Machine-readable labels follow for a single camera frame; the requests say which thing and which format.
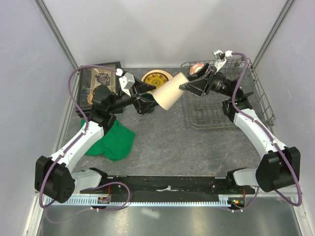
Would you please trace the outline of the beige tall cup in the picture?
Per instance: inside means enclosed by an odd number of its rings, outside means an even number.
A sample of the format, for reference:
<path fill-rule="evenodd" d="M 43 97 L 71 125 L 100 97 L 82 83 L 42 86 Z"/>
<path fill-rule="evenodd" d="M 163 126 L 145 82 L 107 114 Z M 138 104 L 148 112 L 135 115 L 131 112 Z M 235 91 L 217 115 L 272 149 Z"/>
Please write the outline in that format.
<path fill-rule="evenodd" d="M 164 109 L 169 110 L 184 94 L 179 87 L 188 82 L 187 77 L 180 72 L 170 81 L 153 92 L 153 98 Z"/>

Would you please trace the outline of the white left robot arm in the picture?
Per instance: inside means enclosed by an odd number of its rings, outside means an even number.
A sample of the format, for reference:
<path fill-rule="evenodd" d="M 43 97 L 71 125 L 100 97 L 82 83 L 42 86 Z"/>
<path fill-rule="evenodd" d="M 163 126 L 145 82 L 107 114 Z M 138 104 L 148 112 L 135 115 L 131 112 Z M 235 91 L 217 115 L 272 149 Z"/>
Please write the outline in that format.
<path fill-rule="evenodd" d="M 157 105 L 154 99 L 142 97 L 142 94 L 156 89 L 155 86 L 136 81 L 128 83 L 118 94 L 110 91 L 106 85 L 93 90 L 92 112 L 86 118 L 85 125 L 60 150 L 50 157 L 41 156 L 35 164 L 35 189 L 40 193 L 39 203 L 43 208 L 43 195 L 59 203 L 66 202 L 74 192 L 93 189 L 104 193 L 108 181 L 102 178 L 103 172 L 90 168 L 83 172 L 73 172 L 77 162 L 89 148 L 100 140 L 113 127 L 116 109 L 134 105 L 136 110 L 145 114 Z"/>

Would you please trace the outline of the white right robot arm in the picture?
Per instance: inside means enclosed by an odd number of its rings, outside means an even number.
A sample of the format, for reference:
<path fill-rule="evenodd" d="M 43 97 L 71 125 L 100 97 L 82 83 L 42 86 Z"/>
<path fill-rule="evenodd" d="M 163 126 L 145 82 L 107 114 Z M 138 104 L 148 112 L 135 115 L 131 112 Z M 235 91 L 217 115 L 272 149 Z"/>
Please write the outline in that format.
<path fill-rule="evenodd" d="M 230 80 L 215 66 L 208 63 L 193 73 L 180 89 L 196 96 L 213 91 L 228 96 L 222 103 L 224 114 L 248 137 L 261 157 L 256 169 L 236 169 L 228 172 L 230 178 L 225 187 L 230 193 L 238 193 L 244 185 L 260 187 L 264 192 L 278 191 L 295 185 L 300 191 L 300 151 L 288 147 L 261 122 L 241 89 L 240 83 L 245 70 L 237 80 Z"/>

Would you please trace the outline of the cream bird plate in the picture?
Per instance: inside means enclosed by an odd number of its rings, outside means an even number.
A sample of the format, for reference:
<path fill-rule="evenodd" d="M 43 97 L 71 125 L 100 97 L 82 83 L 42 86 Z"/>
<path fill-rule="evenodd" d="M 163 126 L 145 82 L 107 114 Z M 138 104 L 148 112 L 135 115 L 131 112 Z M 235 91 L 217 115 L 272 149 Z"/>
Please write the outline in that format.
<path fill-rule="evenodd" d="M 142 81 L 155 86 L 161 86 L 172 79 L 172 75 L 164 70 L 151 70 L 147 72 L 143 77 Z"/>

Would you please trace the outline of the white red patterned bowl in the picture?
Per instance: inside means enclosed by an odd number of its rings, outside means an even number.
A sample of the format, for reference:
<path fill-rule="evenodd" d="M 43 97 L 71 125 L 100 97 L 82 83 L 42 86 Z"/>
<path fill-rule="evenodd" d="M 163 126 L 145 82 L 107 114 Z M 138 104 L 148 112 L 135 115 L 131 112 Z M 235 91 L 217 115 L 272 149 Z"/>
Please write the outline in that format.
<path fill-rule="evenodd" d="M 202 64 L 202 63 L 196 63 L 196 64 L 194 64 L 194 65 L 189 69 L 189 75 L 192 75 L 192 74 L 198 72 L 203 66 L 204 66 L 204 64 Z"/>

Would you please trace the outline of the dark green mug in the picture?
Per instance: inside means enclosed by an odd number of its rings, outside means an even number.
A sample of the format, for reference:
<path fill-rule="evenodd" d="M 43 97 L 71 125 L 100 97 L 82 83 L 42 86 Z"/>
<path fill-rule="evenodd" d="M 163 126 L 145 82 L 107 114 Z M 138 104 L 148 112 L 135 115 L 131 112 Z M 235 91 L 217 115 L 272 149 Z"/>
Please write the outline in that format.
<path fill-rule="evenodd" d="M 153 104 L 153 100 L 154 100 L 153 95 L 150 94 L 150 93 L 144 93 L 144 94 L 142 94 L 141 96 L 142 96 L 143 98 L 149 100 L 149 102 L 150 102 L 150 107 L 149 107 L 149 109 L 146 111 L 146 113 L 147 113 L 147 114 L 152 113 L 152 112 L 154 111 L 155 107 L 157 106 L 156 104 Z"/>

